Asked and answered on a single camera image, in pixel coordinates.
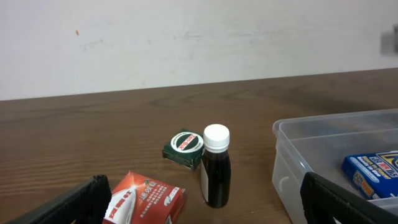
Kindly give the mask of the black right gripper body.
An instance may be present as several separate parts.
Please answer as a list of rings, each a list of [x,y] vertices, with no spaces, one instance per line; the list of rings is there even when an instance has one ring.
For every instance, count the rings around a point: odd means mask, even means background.
[[[397,56],[397,25],[381,34],[380,53],[383,56]]]

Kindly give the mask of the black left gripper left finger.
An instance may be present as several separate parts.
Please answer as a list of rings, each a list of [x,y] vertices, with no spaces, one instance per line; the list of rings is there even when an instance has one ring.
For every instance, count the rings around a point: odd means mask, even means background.
[[[57,198],[19,216],[13,224],[102,224],[112,193],[106,175],[94,175]]]

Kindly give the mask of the red medicine box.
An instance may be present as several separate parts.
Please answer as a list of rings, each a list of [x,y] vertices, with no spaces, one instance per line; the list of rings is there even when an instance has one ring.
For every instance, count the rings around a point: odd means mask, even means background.
[[[185,189],[128,172],[112,191],[103,223],[174,224],[185,204]]]

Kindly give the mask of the blue fever patch box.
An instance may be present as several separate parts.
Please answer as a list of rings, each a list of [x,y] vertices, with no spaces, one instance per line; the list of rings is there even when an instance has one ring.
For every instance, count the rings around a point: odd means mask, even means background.
[[[367,200],[397,197],[397,151],[346,156],[341,170]]]

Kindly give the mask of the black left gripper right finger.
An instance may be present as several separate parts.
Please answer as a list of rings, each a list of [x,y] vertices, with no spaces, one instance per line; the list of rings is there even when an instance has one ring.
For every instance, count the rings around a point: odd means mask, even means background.
[[[304,175],[300,195],[308,224],[397,224],[397,215],[314,172]]]

